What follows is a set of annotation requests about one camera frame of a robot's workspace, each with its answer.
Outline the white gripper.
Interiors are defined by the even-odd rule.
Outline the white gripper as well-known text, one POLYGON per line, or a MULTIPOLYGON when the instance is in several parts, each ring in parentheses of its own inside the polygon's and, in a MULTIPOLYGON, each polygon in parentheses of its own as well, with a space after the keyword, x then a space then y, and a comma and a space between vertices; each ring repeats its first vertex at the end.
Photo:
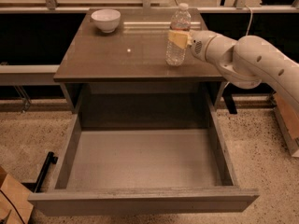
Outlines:
POLYGON ((181 49, 186 49, 190 44, 192 55, 202 62, 212 62, 212 57, 208 55, 211 48, 212 40, 218 34, 211 31, 194 31, 190 32, 170 30, 168 40, 181 49))

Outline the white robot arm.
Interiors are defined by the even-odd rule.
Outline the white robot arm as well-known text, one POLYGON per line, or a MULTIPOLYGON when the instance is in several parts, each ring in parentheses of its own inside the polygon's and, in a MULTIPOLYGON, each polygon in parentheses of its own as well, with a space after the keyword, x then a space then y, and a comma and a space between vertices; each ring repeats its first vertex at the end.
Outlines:
POLYGON ((180 49, 211 63, 241 89, 268 84, 295 111, 299 111, 299 64, 256 35, 233 40, 212 31, 170 31, 168 40, 180 49))

